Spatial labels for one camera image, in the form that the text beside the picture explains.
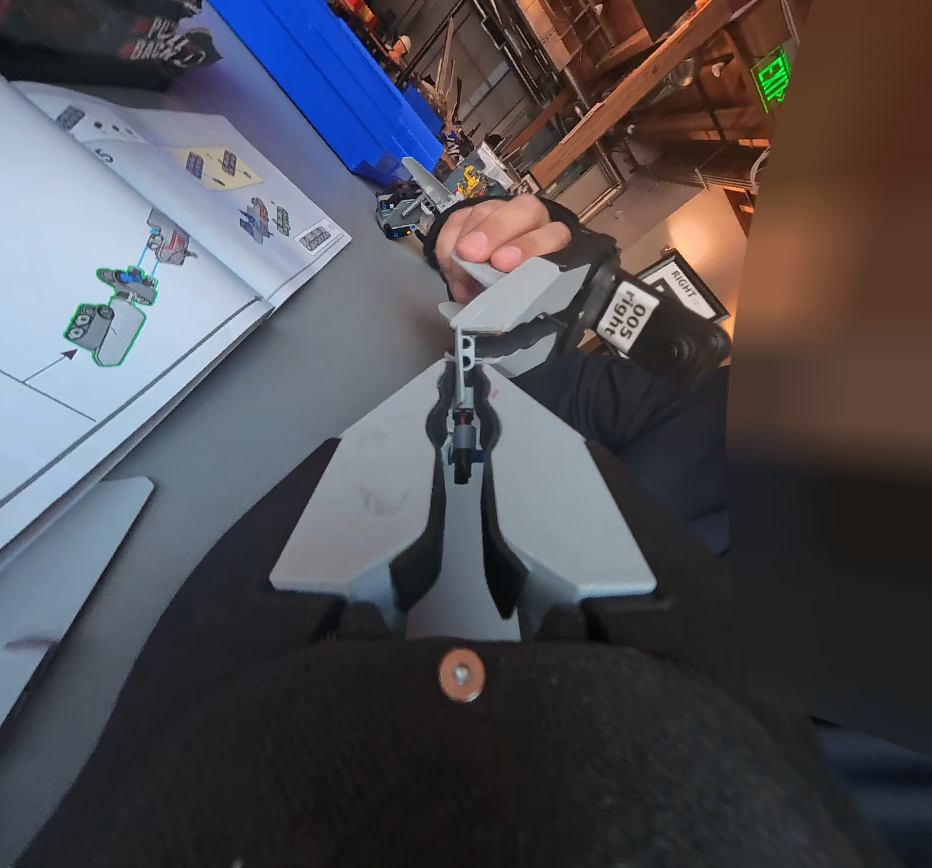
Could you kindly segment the person's right hand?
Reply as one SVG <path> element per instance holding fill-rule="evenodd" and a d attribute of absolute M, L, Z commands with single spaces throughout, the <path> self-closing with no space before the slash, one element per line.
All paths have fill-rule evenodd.
<path fill-rule="evenodd" d="M 578 228 L 571 212 L 535 195 L 472 199 L 435 222 L 424 254 L 445 281 L 449 299 L 468 304 L 482 286 L 457 259 L 509 273 L 528 259 L 566 248 Z"/>

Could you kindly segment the grey lego beam assembly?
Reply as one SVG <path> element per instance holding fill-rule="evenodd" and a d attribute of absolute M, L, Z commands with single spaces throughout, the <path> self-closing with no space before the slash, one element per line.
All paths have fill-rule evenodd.
<path fill-rule="evenodd" d="M 475 341 L 462 328 L 454 328 L 453 351 L 448 355 L 452 390 L 447 414 L 447 439 L 443 453 L 452 468 L 452 480 L 466 486 L 473 469 L 482 465 L 484 451 L 480 438 L 481 424 L 476 413 L 473 376 L 476 365 Z"/>

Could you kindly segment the box with yellow vehicle print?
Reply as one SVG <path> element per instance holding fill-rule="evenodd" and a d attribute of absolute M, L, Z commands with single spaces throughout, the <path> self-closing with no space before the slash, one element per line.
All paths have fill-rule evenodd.
<path fill-rule="evenodd" d="M 505 163 L 483 141 L 452 170 L 443 186 L 454 197 L 503 197 L 515 185 Z"/>

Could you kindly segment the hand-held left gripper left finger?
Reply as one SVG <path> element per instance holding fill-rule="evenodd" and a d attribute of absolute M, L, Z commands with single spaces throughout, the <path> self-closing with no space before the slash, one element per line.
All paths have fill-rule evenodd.
<path fill-rule="evenodd" d="M 448 364 L 438 361 L 340 437 L 269 582 L 379 609 L 403 634 L 444 545 Z"/>

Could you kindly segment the person's right forearm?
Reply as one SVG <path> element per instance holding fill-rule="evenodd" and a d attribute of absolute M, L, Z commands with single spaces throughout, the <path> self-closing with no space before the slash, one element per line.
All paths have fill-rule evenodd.
<path fill-rule="evenodd" d="M 718 556 L 731 546 L 726 493 L 730 366 L 684 394 L 630 360 L 575 352 L 514 383 L 587 440 L 623 460 Z"/>

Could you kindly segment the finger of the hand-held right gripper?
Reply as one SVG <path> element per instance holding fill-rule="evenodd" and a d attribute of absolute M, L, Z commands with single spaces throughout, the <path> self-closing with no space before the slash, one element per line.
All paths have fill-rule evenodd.
<path fill-rule="evenodd" d="M 563 270 L 549 259 L 528 259 L 510 273 L 489 263 L 455 263 L 483 291 L 471 303 L 444 302 L 438 311 L 454 331 L 472 335 L 499 335 L 541 315 L 562 312 L 577 294 L 577 269 Z"/>
<path fill-rule="evenodd" d="M 538 315 L 499 334 L 476 336 L 476 356 L 508 378 L 541 366 L 554 350 L 564 324 L 553 315 Z"/>

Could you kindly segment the partly built lego model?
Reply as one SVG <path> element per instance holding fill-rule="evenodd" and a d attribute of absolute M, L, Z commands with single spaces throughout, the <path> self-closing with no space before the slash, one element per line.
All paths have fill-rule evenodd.
<path fill-rule="evenodd" d="M 402 159 L 407 179 L 396 179 L 386 192 L 376 195 L 376 219 L 382 233 L 390 240 L 416 236 L 423 241 L 429 230 L 426 220 L 441 212 L 442 187 L 437 179 L 410 156 Z"/>

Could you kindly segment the person's dark clothed body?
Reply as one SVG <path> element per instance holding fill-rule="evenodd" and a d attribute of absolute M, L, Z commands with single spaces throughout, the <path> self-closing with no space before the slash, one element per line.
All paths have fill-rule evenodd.
<path fill-rule="evenodd" d="M 931 760 L 881 739 L 815 720 L 822 753 L 868 823 L 904 865 L 931 865 Z"/>

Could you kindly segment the black lego truck box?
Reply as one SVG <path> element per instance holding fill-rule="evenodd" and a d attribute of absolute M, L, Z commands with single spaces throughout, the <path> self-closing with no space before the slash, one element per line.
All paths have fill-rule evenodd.
<path fill-rule="evenodd" d="M 9 81 L 166 90 L 220 59 L 203 0 L 1 0 Z"/>

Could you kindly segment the green lit emergency sign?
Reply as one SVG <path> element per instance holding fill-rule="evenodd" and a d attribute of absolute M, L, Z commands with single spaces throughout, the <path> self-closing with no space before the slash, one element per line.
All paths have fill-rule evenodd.
<path fill-rule="evenodd" d="M 791 63 L 786 46 L 775 47 L 766 56 L 757 60 L 751 66 L 750 74 L 763 107 L 763 113 L 769 115 L 783 103 L 791 75 Z"/>

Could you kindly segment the lego instruction booklet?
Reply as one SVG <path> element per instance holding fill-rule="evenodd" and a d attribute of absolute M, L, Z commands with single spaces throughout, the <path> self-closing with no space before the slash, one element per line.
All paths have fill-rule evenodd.
<path fill-rule="evenodd" d="M 2 79 L 1 138 L 6 548 L 351 236 L 219 115 Z"/>

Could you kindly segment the blue plastic bin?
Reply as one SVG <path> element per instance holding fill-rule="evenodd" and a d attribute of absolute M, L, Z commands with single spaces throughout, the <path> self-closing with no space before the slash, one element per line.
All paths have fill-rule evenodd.
<path fill-rule="evenodd" d="M 440 141 L 326 0 L 206 1 L 351 173 L 435 167 Z"/>

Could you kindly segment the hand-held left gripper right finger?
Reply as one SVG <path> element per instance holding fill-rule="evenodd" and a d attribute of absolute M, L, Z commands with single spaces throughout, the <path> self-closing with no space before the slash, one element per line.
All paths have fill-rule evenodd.
<path fill-rule="evenodd" d="M 644 600 L 657 580 L 584 438 L 490 366 L 479 370 L 483 571 L 532 640 L 557 606 Z"/>

